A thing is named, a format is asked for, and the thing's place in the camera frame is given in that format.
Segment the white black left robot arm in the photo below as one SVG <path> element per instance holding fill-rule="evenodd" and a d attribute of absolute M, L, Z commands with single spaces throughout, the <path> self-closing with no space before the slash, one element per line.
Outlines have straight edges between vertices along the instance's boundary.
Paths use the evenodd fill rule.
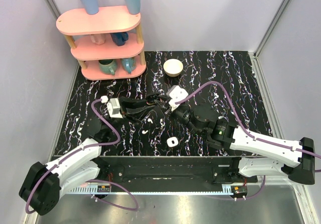
<path fill-rule="evenodd" d="M 100 158 L 101 150 L 105 146 L 113 146 L 120 142 L 120 134 L 95 108 L 95 104 L 106 103 L 109 116 L 117 119 L 141 121 L 155 107 L 151 100 L 119 99 L 102 96 L 92 102 L 91 108 L 96 116 L 105 123 L 116 135 L 113 142 L 100 143 L 94 138 L 87 138 L 77 148 L 64 156 L 42 164 L 33 164 L 22 184 L 19 196 L 26 201 L 27 214 L 36 212 L 45 215 L 50 212 L 58 201 L 72 189 L 83 183 L 97 182 L 99 186 L 105 183 L 117 186 L 126 193 L 123 186 L 114 183 L 108 177 L 106 163 Z"/>

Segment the black earbud charging case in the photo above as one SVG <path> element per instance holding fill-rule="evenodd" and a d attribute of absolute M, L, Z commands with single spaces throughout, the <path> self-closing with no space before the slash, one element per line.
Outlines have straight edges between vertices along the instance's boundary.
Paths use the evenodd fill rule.
<path fill-rule="evenodd" d="M 146 97 L 147 105 L 155 105 L 156 101 L 159 100 L 159 93 L 154 93 Z"/>

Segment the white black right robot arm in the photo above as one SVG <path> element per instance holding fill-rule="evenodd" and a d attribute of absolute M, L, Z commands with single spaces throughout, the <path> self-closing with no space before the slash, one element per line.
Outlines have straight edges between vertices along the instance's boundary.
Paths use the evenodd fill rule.
<path fill-rule="evenodd" d="M 284 176 L 303 185 L 315 183 L 314 141 L 310 138 L 291 141 L 256 133 L 236 122 L 220 119 L 208 106 L 190 109 L 184 104 L 175 105 L 169 97 L 158 97 L 154 103 L 164 114 L 201 136 L 209 147 L 255 154 L 255 157 L 240 157 L 237 165 L 228 169 L 228 177 L 234 182 L 265 175 Z"/>

